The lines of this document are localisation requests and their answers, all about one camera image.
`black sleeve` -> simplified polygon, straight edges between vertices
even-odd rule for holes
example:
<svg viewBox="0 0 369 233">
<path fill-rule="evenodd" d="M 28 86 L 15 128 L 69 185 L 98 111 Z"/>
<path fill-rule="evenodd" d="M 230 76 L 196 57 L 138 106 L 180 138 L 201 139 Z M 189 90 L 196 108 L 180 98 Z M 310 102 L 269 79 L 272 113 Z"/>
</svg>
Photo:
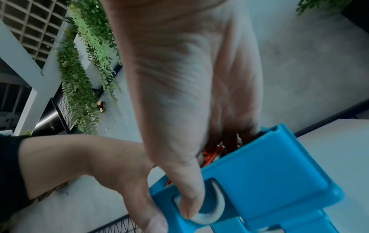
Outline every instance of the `black sleeve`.
<svg viewBox="0 0 369 233">
<path fill-rule="evenodd" d="M 25 138 L 0 135 L 0 224 L 32 203 L 18 163 L 18 149 Z"/>
</svg>

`white handle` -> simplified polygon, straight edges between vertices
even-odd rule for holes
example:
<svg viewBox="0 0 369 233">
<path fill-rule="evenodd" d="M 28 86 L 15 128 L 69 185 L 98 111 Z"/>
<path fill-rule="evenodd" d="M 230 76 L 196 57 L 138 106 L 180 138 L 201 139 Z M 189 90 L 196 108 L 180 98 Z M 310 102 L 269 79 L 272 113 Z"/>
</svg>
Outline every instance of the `white handle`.
<svg viewBox="0 0 369 233">
<path fill-rule="evenodd" d="M 210 213 L 198 213 L 196 214 L 191 221 L 194 223 L 200 224 L 200 225 L 210 225 L 212 223 L 215 223 L 223 214 L 224 208 L 226 206 L 226 202 L 224 200 L 224 195 L 218 185 L 217 182 L 214 180 L 211 181 L 211 184 L 215 191 L 216 196 L 216 206 L 215 209 Z M 174 203 L 176 206 L 180 207 L 181 203 L 181 196 L 177 196 L 174 198 Z"/>
</svg>

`light strip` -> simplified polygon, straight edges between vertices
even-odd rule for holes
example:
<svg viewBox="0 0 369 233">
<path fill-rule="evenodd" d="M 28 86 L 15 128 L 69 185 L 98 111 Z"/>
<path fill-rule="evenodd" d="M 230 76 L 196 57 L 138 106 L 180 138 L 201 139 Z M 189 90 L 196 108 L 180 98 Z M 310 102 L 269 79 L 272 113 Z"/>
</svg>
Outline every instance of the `light strip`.
<svg viewBox="0 0 369 233">
<path fill-rule="evenodd" d="M 51 114 L 50 116 L 46 117 L 45 119 L 43 119 L 42 121 L 40 121 L 39 123 L 37 123 L 36 128 L 42 126 L 43 124 L 45 124 L 46 122 L 48 122 L 51 118 L 55 117 L 56 115 L 58 115 L 57 112 L 54 112 L 53 114 Z"/>
</svg>

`red object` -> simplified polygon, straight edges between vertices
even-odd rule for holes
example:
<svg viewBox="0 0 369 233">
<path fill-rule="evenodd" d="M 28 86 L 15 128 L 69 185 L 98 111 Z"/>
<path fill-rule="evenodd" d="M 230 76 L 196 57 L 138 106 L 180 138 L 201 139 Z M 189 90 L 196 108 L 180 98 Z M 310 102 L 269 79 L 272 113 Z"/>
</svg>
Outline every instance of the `red object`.
<svg viewBox="0 0 369 233">
<path fill-rule="evenodd" d="M 214 153 L 206 153 L 203 151 L 203 156 L 204 156 L 204 164 L 201 166 L 201 168 L 203 167 L 206 167 L 207 165 L 211 164 L 214 159 L 219 155 L 219 156 L 222 156 L 222 153 L 224 151 L 224 148 L 223 146 L 219 145 L 215 152 Z M 165 187 L 168 186 L 169 184 L 171 184 L 172 181 L 168 180 L 166 183 L 165 183 Z"/>
</svg>

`wooden lattice panel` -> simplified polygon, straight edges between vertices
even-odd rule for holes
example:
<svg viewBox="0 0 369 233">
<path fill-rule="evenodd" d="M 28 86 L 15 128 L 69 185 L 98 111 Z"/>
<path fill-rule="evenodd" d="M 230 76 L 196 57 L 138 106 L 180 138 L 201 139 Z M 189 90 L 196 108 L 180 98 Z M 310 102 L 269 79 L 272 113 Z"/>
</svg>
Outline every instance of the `wooden lattice panel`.
<svg viewBox="0 0 369 233">
<path fill-rule="evenodd" d="M 64 16 L 66 0 L 0 0 L 0 19 L 43 68 Z"/>
</svg>

